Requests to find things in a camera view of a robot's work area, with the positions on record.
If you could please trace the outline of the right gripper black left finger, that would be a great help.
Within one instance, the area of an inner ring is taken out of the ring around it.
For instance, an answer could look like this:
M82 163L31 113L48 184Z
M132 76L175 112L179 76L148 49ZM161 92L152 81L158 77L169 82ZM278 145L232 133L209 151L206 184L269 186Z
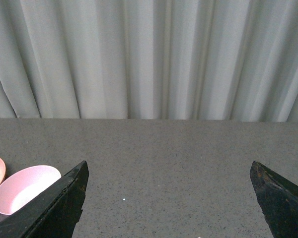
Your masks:
M0 238L70 238L82 214L89 170L82 161L0 222Z

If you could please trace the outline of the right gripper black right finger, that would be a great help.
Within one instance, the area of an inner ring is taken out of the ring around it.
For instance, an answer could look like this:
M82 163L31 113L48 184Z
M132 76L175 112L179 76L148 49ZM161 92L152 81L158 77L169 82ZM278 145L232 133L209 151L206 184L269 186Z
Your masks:
M273 237L298 238L298 186L258 161L250 179Z

